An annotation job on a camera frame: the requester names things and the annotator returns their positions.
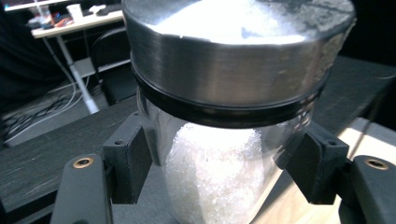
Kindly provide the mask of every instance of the white granular material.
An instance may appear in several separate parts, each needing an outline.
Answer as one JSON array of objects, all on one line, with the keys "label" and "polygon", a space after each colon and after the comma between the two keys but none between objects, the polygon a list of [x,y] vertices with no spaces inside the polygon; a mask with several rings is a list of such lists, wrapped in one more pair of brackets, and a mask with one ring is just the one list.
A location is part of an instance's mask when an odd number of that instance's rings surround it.
[{"label": "white granular material", "polygon": [[179,222],[248,223],[263,192],[261,134],[187,123],[164,169],[171,212]]}]

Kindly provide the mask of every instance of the brass screw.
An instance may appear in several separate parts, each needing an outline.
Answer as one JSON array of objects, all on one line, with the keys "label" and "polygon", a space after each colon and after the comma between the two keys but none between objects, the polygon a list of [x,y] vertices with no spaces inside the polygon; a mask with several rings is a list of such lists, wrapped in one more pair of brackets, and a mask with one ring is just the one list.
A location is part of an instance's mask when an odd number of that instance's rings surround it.
[{"label": "brass screw", "polygon": [[76,169],[82,169],[90,166],[92,163],[93,163],[93,158],[90,157],[81,158],[73,163],[73,167]]},{"label": "brass screw", "polygon": [[388,165],[376,159],[367,159],[365,163],[378,170],[388,170]]}]

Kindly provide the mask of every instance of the silver lid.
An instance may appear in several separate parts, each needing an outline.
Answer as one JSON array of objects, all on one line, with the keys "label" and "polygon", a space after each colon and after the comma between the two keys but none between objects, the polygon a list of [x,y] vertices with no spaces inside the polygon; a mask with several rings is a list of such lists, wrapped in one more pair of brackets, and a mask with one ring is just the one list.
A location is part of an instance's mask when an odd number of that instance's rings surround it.
[{"label": "silver lid", "polygon": [[263,107],[322,83],[354,21],[347,0],[124,0],[138,78],[198,105]]}]

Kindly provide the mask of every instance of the chair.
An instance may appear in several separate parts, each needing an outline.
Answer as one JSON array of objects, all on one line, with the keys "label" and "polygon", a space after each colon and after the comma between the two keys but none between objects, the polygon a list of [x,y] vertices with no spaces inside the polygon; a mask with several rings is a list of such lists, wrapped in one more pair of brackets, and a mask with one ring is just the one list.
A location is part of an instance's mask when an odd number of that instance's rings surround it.
[{"label": "chair", "polygon": [[93,68],[109,105],[136,94],[130,53],[124,27],[103,34],[92,45]]}]

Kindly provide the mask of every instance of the white cup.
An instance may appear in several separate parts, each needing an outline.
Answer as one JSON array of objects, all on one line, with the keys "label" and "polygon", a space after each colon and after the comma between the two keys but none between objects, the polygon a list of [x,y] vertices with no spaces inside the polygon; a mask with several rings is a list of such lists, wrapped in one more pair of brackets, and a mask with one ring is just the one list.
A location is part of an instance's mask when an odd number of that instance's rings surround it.
[{"label": "white cup", "polygon": [[69,14],[72,16],[74,22],[82,21],[83,16],[81,11],[81,6],[79,4],[73,4],[67,6],[66,8],[67,11],[69,11]]}]

